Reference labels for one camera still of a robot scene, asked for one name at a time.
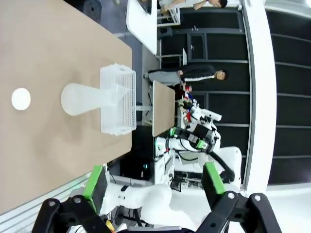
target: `black cable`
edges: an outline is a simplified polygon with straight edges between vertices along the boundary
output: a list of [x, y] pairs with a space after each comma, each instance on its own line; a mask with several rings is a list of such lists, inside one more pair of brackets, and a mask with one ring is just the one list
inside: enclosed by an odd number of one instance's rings
[[139, 227], [142, 227], [142, 223], [141, 223], [141, 220], [140, 220], [140, 218], [139, 218], [138, 210], [135, 209], [135, 210], [133, 210], [133, 211], [134, 211], [134, 216], [135, 216], [135, 220], [136, 220], [136, 222], [137, 222], [137, 225], [138, 225]]
[[127, 220], [130, 220], [130, 221], [136, 221], [136, 219], [134, 217], [128, 217], [128, 216], [123, 215], [123, 218], [127, 219]]
[[197, 118], [195, 118], [192, 114], [190, 114], [190, 116], [191, 116], [192, 118], [194, 118], [194, 119], [198, 120], [198, 119], [197, 119]]
[[190, 152], [195, 152], [195, 153], [198, 152], [198, 151], [189, 150], [189, 149], [187, 149], [186, 147], [184, 147], [183, 143], [181, 142], [181, 138], [179, 139], [179, 142], [180, 142], [181, 146], [182, 146], [183, 148], [185, 148], [185, 150], [190, 151]]
[[[116, 182], [115, 178], [113, 177], [113, 175], [111, 174], [111, 171], [110, 171], [110, 170], [109, 170], [109, 173], [110, 173], [111, 177], [113, 178], [113, 181], [115, 182], [115, 184], [117, 184], [117, 182]], [[117, 207], [115, 216], [110, 220], [111, 223], [116, 219], [118, 213], [119, 213], [119, 207]]]
[[225, 172], [229, 173], [230, 176], [230, 180], [234, 181], [234, 177], [235, 174], [234, 172], [231, 170], [231, 168], [229, 168], [229, 166], [222, 160], [221, 157], [218, 156], [218, 154], [216, 154], [215, 152], [211, 151], [209, 153], [209, 155], [216, 160], [217, 163], [219, 163], [220, 166], [223, 167], [223, 169], [225, 170]]
[[78, 232], [78, 230], [79, 230], [81, 227], [82, 227], [82, 225], [81, 225], [80, 227], [78, 227], [78, 229], [76, 229], [76, 231], [75, 231], [74, 233], [77, 233], [77, 232]]
[[111, 174], [111, 171], [109, 170], [109, 174], [111, 175], [111, 177], [113, 178], [113, 181], [115, 182], [115, 184], [117, 184], [115, 178], [113, 177], [113, 175]]

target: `man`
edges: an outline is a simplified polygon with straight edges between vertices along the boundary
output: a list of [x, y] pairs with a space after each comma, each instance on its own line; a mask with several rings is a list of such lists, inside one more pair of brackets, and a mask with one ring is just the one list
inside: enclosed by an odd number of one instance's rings
[[166, 86], [185, 85], [186, 82], [195, 82], [208, 79], [226, 80], [226, 70], [216, 70], [211, 64], [186, 65], [177, 68], [150, 70], [144, 74], [151, 82], [158, 81]]
[[193, 4], [193, 8], [198, 10], [203, 7], [206, 2], [216, 7], [223, 8], [227, 6], [227, 0], [159, 0], [162, 12], [166, 12], [174, 7], [182, 8], [183, 3]]

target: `white plastic basket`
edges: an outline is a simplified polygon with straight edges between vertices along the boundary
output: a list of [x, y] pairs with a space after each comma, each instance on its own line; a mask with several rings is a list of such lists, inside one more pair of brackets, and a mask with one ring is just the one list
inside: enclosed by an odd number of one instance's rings
[[129, 67], [114, 64], [101, 68], [101, 89], [121, 85], [129, 89], [123, 98], [111, 107], [101, 107], [101, 129], [113, 135], [127, 134], [136, 129], [136, 72]]

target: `clear plastic cup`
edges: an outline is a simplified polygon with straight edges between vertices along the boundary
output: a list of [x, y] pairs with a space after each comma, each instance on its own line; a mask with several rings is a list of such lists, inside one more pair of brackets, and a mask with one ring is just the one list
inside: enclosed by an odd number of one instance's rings
[[129, 91], [130, 89], [117, 84], [109, 89], [98, 89], [69, 83], [61, 94], [61, 104], [67, 114], [77, 116], [100, 107], [117, 106]]

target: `white disc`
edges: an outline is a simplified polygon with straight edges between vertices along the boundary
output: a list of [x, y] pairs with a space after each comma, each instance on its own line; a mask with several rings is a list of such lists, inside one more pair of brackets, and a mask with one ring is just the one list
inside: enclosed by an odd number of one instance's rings
[[12, 105], [17, 110], [25, 110], [30, 105], [30, 93], [25, 88], [17, 88], [12, 94]]

